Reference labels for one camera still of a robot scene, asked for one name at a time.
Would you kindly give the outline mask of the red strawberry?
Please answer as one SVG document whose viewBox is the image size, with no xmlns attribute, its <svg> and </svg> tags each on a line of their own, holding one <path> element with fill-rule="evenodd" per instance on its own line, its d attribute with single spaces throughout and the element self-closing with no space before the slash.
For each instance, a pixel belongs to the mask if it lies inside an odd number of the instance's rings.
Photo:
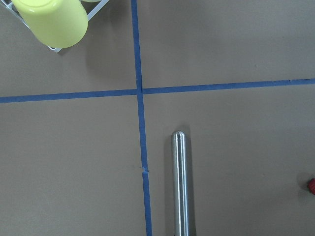
<svg viewBox="0 0 315 236">
<path fill-rule="evenodd" d="M 307 188 L 310 193 L 315 195 L 315 178 L 312 178 L 308 181 Z"/>
</svg>

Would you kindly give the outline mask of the steel muddler black tip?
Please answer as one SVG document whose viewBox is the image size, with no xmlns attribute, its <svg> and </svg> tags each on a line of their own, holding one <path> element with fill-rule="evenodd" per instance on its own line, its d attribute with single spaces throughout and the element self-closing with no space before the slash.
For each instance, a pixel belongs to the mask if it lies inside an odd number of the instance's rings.
<svg viewBox="0 0 315 236">
<path fill-rule="evenodd" d="M 182 130 L 171 136 L 173 186 L 174 186 L 174 235 L 194 236 L 194 193 L 190 137 Z"/>
</svg>

